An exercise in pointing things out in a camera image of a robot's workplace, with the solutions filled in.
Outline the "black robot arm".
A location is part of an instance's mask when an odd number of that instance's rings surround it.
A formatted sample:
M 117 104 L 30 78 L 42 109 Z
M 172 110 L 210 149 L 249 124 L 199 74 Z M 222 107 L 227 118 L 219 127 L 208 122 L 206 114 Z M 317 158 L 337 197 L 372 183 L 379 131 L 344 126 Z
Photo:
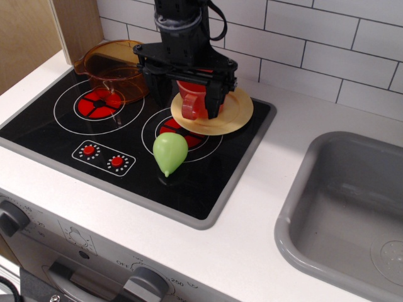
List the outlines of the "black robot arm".
M 222 32 L 210 35 L 209 12 L 225 16 L 212 1 L 156 1 L 154 22 L 162 41 L 133 48 L 138 56 L 137 67 L 142 72 L 152 97 L 160 105 L 167 103 L 164 88 L 172 79 L 199 84 L 207 94 L 205 108 L 208 118 L 219 115 L 226 95 L 237 85 L 237 62 L 218 53 L 211 42 L 223 39 Z

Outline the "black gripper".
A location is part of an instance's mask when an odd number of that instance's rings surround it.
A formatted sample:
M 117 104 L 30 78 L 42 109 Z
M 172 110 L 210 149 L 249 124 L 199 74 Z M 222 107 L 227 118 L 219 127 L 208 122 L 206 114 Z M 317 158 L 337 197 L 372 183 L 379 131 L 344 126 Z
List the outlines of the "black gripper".
M 224 23 L 216 37 L 210 35 L 210 8 L 156 8 L 154 22 L 161 42 L 135 47 L 139 67 L 151 74 L 150 92 L 157 105 L 164 108 L 171 99 L 173 85 L 166 75 L 181 81 L 205 85 L 205 109 L 208 119 L 219 115 L 227 92 L 237 85 L 237 63 L 216 52 L 211 41 L 222 40 L 228 30 L 219 8 L 212 8 Z

